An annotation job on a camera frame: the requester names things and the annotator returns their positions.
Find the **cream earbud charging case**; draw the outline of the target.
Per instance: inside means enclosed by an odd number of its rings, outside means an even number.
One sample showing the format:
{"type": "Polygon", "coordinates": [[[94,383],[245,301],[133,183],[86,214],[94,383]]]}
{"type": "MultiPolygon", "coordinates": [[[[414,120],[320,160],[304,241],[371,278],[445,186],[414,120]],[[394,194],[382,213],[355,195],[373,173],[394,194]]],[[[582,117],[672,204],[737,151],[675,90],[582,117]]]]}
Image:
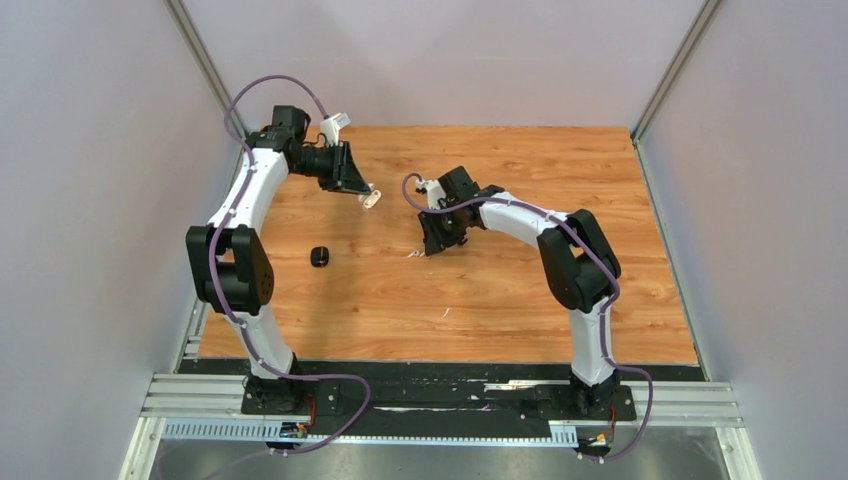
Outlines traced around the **cream earbud charging case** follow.
{"type": "Polygon", "coordinates": [[[382,192],[379,189],[374,189],[367,195],[360,195],[359,200],[361,207],[364,210],[370,210],[377,205],[381,197],[382,192]]]}

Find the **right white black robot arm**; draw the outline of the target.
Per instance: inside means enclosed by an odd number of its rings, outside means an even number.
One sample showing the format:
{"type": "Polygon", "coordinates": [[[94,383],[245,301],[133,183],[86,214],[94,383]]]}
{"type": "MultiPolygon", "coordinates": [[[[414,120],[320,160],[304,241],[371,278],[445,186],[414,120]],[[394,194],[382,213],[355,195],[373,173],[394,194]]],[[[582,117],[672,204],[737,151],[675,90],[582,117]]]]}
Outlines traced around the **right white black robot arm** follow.
{"type": "Polygon", "coordinates": [[[436,180],[408,176],[427,203],[418,205],[425,253],[436,255],[467,241],[470,228],[508,235],[537,250],[548,288],[569,316],[573,346],[571,403],[596,417],[619,384],[611,355],[611,305],[620,295],[620,263],[597,219],[525,202],[496,185],[480,187],[464,167],[436,180]]]}

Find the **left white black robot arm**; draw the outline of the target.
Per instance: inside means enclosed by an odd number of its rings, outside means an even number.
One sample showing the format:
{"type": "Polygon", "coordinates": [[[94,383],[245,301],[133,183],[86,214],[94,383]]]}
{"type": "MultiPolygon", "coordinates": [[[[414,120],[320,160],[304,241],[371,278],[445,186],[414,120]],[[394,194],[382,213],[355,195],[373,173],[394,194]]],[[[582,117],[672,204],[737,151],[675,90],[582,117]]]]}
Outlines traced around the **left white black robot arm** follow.
{"type": "Polygon", "coordinates": [[[248,353],[247,411],[298,411],[306,400],[297,357],[285,343],[270,306],[275,288],[260,232],[271,201],[289,175],[316,179],[324,191],[366,198],[372,186],[341,140],[345,113],[324,118],[316,142],[306,139],[310,116],[290,105],[274,108],[269,125],[247,135],[241,169],[222,207],[186,234],[198,298],[224,316],[248,353]]]}

